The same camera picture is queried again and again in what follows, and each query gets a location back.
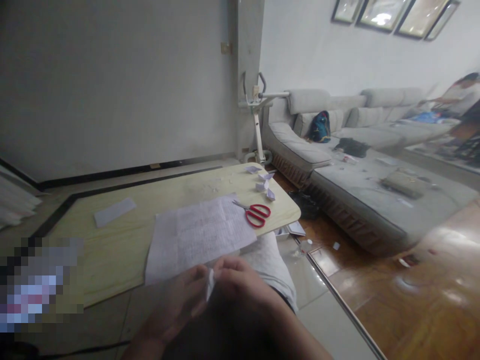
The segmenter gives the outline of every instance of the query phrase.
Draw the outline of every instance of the scissor handle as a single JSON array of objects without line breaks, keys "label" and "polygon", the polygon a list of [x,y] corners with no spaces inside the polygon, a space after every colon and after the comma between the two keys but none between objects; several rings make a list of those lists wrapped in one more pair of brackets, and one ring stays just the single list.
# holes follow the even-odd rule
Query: scissor handle
[{"label": "scissor handle", "polygon": [[[252,225],[254,228],[262,228],[265,225],[265,219],[263,217],[257,215],[253,211],[250,211],[250,210],[245,211],[245,217],[246,217],[246,221],[250,225]],[[260,223],[256,224],[256,223],[252,222],[249,217],[257,219]]]},{"label": "scissor handle", "polygon": [[270,216],[270,214],[272,213],[272,211],[270,210],[270,208],[268,206],[261,205],[261,204],[250,205],[250,210],[252,210],[253,212],[256,212],[257,214],[260,214],[264,218],[268,218]]}]

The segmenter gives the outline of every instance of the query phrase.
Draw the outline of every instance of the wooden floor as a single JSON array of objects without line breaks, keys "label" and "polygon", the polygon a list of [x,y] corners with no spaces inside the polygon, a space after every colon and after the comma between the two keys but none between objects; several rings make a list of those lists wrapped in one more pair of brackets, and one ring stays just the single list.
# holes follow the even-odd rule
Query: wooden floor
[{"label": "wooden floor", "polygon": [[300,239],[317,245],[313,258],[388,359],[480,359],[480,200],[409,251],[420,260],[411,268],[398,262],[406,254],[370,255],[326,215],[300,223]]}]

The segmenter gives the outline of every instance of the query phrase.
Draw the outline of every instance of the leg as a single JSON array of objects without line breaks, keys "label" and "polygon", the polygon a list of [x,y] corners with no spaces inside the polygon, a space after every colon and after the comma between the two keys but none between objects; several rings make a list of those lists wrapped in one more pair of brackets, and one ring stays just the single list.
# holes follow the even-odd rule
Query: leg
[{"label": "leg", "polygon": [[273,231],[259,236],[253,244],[241,249],[240,257],[250,264],[263,281],[282,293],[295,312],[298,311],[297,291],[287,265],[280,256]]}]

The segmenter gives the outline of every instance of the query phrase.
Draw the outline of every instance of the hand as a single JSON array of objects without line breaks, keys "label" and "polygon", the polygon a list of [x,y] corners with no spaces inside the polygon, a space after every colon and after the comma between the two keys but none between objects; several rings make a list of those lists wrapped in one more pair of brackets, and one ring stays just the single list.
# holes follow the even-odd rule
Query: hand
[{"label": "hand", "polygon": [[197,265],[166,284],[166,294],[139,332],[142,339],[166,346],[184,326],[207,307],[208,269]]},{"label": "hand", "polygon": [[247,298],[261,307],[270,307],[279,300],[283,302],[241,257],[224,256],[213,266],[213,271],[217,284],[232,299]]}]

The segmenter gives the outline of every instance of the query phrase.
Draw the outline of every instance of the tile floor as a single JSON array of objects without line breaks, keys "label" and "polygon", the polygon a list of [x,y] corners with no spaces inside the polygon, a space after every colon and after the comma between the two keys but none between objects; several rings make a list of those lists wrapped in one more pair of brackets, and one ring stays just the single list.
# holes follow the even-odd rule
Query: tile floor
[{"label": "tile floor", "polygon": [[[237,164],[235,159],[209,161],[137,175],[52,189],[38,208],[38,215],[19,226],[0,232],[1,240],[28,237],[70,194],[179,174],[215,166]],[[297,244],[289,237],[278,242],[297,290],[298,317],[335,359],[375,359],[353,323],[306,257],[296,255]],[[67,353],[129,340],[152,311],[161,286],[138,287],[71,316],[69,322],[45,327],[43,333],[24,334],[20,340],[39,346],[42,354]],[[70,356],[69,360],[120,359],[126,346],[95,354]]]}]

